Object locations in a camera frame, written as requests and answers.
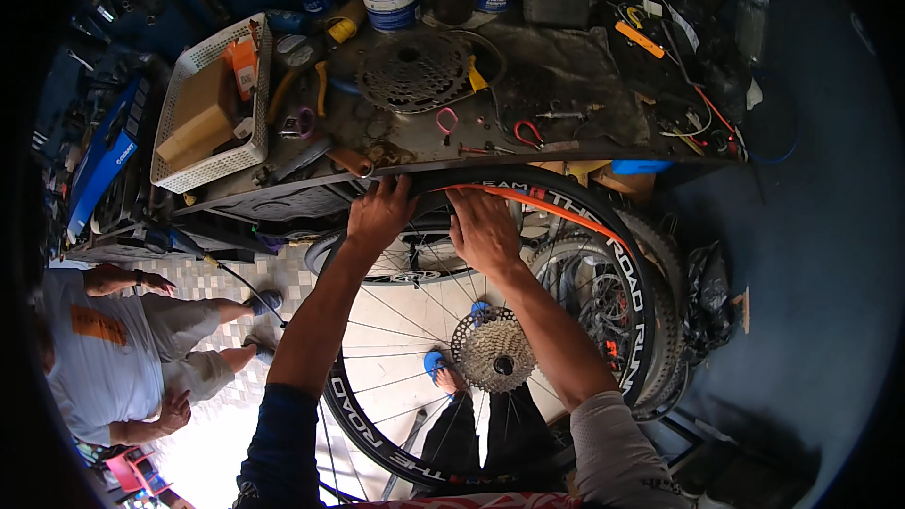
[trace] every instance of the dark blue sleeve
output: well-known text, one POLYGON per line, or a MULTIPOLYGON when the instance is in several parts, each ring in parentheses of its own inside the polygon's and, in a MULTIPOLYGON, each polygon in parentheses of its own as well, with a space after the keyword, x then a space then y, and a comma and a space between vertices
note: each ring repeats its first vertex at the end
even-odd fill
POLYGON ((236 483, 235 509, 322 507, 314 445, 318 402, 300 390, 269 383, 258 427, 236 483))

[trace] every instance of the orange-handled pliers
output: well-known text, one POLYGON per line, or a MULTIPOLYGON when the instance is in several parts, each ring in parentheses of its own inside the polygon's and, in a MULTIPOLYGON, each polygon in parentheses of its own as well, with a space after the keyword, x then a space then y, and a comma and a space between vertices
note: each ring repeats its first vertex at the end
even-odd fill
POLYGON ((539 131, 537 131, 537 126, 535 126, 534 123, 532 123, 529 120, 519 120, 518 122, 516 122, 515 125, 512 127, 512 133, 515 135, 515 137, 518 141, 521 141, 522 143, 526 143, 527 145, 531 146, 538 152, 544 147, 544 137, 540 135, 539 131), (531 131, 534 132, 534 137, 537 138, 537 141, 526 140, 525 138, 522 138, 521 135, 518 133, 518 129, 521 128, 522 126, 527 126, 528 128, 530 128, 531 131))

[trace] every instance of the hand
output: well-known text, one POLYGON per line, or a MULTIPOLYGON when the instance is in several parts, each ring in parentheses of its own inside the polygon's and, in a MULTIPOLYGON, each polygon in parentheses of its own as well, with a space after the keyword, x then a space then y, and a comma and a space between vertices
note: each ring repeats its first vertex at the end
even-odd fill
POLYGON ((192 408, 188 404, 190 392, 186 391, 179 397, 175 397, 174 390, 167 390, 164 394, 160 417, 153 424, 165 435, 171 435, 188 424, 188 419, 192 417, 192 408))
POLYGON ((149 274, 145 273, 143 279, 141 281, 142 287, 147 287, 153 291, 160 291, 162 294, 167 296, 173 296, 173 291, 175 290, 175 285, 173 285, 170 281, 167 281, 164 277, 159 276, 158 274, 149 274))
POLYGON ((524 265, 505 199, 478 189, 447 189, 446 196, 456 212, 450 217, 450 238, 461 259, 491 278, 524 265))
POLYGON ((408 175, 401 175, 398 182, 392 175, 384 176, 379 186, 372 182, 367 193, 352 201, 346 243, 358 245, 377 259, 412 219, 417 199, 408 199, 411 186, 408 175))

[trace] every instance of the tiled floor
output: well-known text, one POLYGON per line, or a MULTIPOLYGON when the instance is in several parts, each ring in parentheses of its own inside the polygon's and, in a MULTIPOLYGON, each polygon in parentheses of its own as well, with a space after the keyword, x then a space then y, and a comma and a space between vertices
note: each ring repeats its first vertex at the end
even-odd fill
MULTIPOLYGON (((237 273, 257 289, 277 288, 285 302, 281 314, 289 320, 302 300, 311 292, 311 273, 305 268, 305 247, 285 247, 278 256, 259 259, 254 265, 234 266, 237 273)), ((175 296, 183 299, 225 297, 242 301, 248 289, 222 270, 203 262, 156 260, 134 265, 156 272, 176 284, 175 296)), ((414 287, 365 287, 359 292, 349 316, 343 341, 346 371, 357 399, 376 426, 396 444, 409 434, 420 406, 429 420, 416 436, 412 452, 418 455, 424 436, 446 404, 444 393, 424 374, 423 355, 448 341, 460 319, 470 311, 477 297, 486 296, 491 304, 502 304, 502 297, 483 277, 474 274, 460 280, 414 287)), ((273 315, 220 326, 198 344, 198 350, 234 348, 251 330, 265 330, 276 340, 281 336, 279 321, 273 315)), ((245 450, 255 432, 257 409, 263 396, 267 367, 252 360, 237 374, 233 383, 209 402, 193 407, 189 424, 174 435, 152 446, 154 461, 173 489, 198 509, 223 509, 235 499, 235 476, 245 458, 245 450)), ((536 369, 528 382, 537 406, 548 420, 562 411, 549 383, 536 369)), ((486 428, 490 415, 485 393, 473 390, 473 400, 481 437, 481 457, 486 455, 486 428)), ((319 426, 316 458, 321 480, 347 493, 379 499, 389 472, 368 460, 334 423, 324 406, 319 426)), ((411 485, 400 480, 391 498, 406 498, 411 485)), ((334 503, 326 493, 327 504, 334 503)))

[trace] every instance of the gray sleeve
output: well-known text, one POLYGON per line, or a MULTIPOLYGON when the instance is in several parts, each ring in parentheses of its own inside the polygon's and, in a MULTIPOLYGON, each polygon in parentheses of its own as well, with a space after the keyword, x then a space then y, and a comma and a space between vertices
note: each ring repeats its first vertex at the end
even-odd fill
POLYGON ((604 391, 572 413, 575 485, 583 501, 618 509, 688 509, 618 391, 604 391))

